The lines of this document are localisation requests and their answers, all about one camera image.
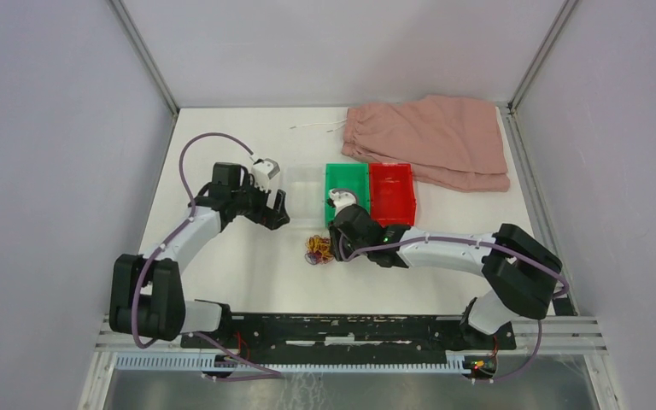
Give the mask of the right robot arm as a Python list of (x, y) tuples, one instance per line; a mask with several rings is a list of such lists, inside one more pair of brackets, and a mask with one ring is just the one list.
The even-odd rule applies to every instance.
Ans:
[(449, 235), (382, 226), (364, 208), (349, 205), (336, 213), (329, 234), (341, 262), (365, 257), (383, 268), (432, 267), (485, 279), (489, 291), (471, 302), (459, 326), (461, 342), (471, 349), (516, 318), (544, 320), (551, 302), (568, 290), (559, 257), (513, 224), (494, 233)]

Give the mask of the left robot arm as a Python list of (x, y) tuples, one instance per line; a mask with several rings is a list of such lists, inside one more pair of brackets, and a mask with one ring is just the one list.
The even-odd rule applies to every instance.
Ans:
[(183, 220), (160, 243), (141, 254), (123, 254), (114, 263), (108, 323), (112, 331), (136, 339), (172, 341), (194, 331), (211, 345), (228, 345), (235, 326), (228, 305), (185, 299), (181, 272), (236, 217), (269, 230), (289, 223), (286, 194), (271, 190), (280, 172), (272, 159), (251, 167), (218, 162), (212, 179), (190, 201)]

